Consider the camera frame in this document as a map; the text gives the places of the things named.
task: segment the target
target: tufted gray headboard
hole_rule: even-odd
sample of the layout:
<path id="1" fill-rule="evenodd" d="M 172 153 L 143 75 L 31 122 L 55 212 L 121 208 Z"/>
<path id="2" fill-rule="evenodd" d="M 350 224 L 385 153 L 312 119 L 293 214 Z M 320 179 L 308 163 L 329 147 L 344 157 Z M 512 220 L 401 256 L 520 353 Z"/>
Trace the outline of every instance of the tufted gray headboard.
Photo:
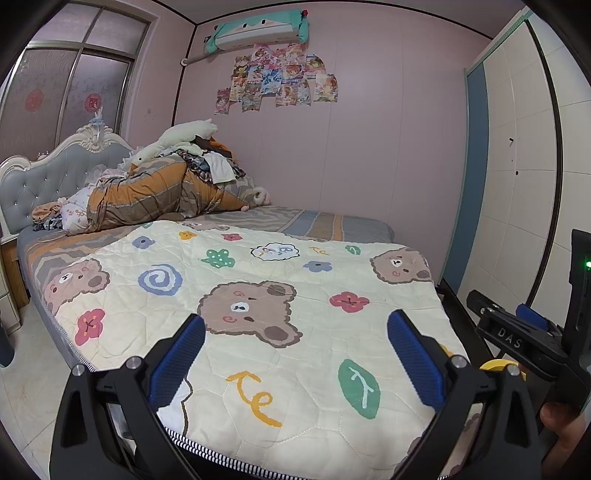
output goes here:
<path id="1" fill-rule="evenodd" d="M 74 195 L 94 166 L 116 168 L 130 150 L 109 127 L 89 124 L 41 160 L 30 162 L 19 156 L 5 160 L 0 164 L 2 243 L 33 224 L 34 207 Z"/>

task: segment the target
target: window pane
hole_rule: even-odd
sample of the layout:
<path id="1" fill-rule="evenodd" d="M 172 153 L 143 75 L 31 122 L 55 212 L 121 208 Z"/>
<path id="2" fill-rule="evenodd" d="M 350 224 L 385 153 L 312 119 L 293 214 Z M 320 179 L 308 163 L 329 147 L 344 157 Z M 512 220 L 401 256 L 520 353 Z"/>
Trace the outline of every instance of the window pane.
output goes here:
<path id="1" fill-rule="evenodd" d="M 77 52 L 27 50 L 17 67 L 0 119 L 0 162 L 11 155 L 37 159 L 56 141 L 57 118 Z"/>
<path id="2" fill-rule="evenodd" d="M 123 61 L 84 54 L 80 56 L 68 91 L 60 142 L 94 118 L 101 106 L 105 124 L 115 127 L 119 95 L 128 66 Z"/>
<path id="3" fill-rule="evenodd" d="M 98 12 L 90 5 L 67 4 L 41 27 L 33 40 L 82 41 Z"/>
<path id="4" fill-rule="evenodd" d="M 146 24 L 135 18 L 103 10 L 92 27 L 87 43 L 135 53 Z"/>

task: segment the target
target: blue pad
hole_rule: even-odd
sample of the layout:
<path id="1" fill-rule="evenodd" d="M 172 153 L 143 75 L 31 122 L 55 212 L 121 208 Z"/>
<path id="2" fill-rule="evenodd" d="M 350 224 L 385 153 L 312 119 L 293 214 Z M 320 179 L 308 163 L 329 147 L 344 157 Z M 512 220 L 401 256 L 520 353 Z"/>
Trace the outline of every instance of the blue pad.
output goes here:
<path id="1" fill-rule="evenodd" d="M 398 312 L 390 314 L 388 318 L 390 343 L 421 401 L 433 407 L 435 411 L 439 411 L 445 403 L 444 379 L 417 335 L 420 334 L 416 329 L 413 332 Z"/>
<path id="2" fill-rule="evenodd" d="M 515 316 L 519 318 L 519 320 L 528 322 L 544 330 L 545 332 L 548 331 L 548 323 L 546 322 L 546 319 L 542 317 L 542 315 L 540 315 L 539 313 L 534 312 L 531 308 L 529 308 L 526 305 L 519 305 L 515 309 Z"/>
<path id="3" fill-rule="evenodd" d="M 148 396 L 152 407 L 170 405 L 204 342 L 205 322 L 200 316 L 196 316 L 152 373 Z"/>

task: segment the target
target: red flower print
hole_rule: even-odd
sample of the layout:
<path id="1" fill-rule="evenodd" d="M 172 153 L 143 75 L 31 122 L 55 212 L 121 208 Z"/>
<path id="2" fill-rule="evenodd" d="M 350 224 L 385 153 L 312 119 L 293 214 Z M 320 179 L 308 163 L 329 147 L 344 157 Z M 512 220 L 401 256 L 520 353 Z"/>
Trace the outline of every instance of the red flower print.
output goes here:
<path id="1" fill-rule="evenodd" d="M 242 237 L 237 233 L 226 233 L 222 235 L 224 240 L 228 240 L 229 242 L 233 242 L 234 240 L 242 240 Z"/>
<path id="2" fill-rule="evenodd" d="M 103 309 L 94 309 L 78 317 L 78 333 L 74 337 L 76 345 L 84 345 L 89 338 L 97 338 L 103 331 L 101 320 L 105 317 Z"/>
<path id="3" fill-rule="evenodd" d="M 363 310 L 369 303 L 365 297 L 358 297 L 355 293 L 349 291 L 342 291 L 338 295 L 333 295 L 330 298 L 330 304 L 335 307 L 341 307 L 347 313 L 355 313 Z"/>

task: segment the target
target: floor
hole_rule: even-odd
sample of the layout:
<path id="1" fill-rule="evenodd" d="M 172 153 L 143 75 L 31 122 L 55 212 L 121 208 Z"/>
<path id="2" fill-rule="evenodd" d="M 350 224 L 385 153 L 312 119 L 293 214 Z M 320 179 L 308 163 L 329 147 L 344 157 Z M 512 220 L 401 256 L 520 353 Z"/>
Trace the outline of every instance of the floor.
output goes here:
<path id="1" fill-rule="evenodd" d="M 70 374 L 32 303 L 9 338 L 12 363 L 0 368 L 0 421 L 30 467 L 49 480 L 49 457 L 61 394 Z"/>

